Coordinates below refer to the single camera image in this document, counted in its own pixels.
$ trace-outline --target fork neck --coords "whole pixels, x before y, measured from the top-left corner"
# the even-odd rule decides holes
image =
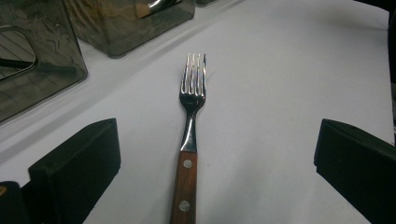
[[[180,151],[197,153],[197,141],[195,134],[196,113],[187,113],[186,126],[184,128],[183,140],[181,141]]]

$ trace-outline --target white tabletop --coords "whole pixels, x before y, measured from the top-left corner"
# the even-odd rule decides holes
[[[322,119],[393,144],[388,13],[347,0],[219,0],[113,60],[81,43],[88,79],[0,126],[0,180],[88,124],[116,118],[121,168],[86,224],[167,223],[188,52],[207,54],[197,118],[197,223],[368,221],[316,173]]]

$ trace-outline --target brown wooden handle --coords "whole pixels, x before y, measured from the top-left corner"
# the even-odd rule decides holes
[[[198,154],[180,151],[170,224],[195,224]]]

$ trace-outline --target fork head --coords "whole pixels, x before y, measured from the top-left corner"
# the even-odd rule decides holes
[[[206,55],[200,65],[201,55],[187,56],[186,67],[181,79],[179,99],[186,112],[195,115],[204,105],[206,98]]]

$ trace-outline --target fork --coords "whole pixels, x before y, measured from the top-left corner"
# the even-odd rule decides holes
[[[181,79],[179,99],[186,111],[186,126],[177,159],[174,198],[170,224],[194,224],[197,190],[197,143],[195,119],[206,98],[206,55],[204,54],[202,74],[200,54],[187,56],[186,67]]]

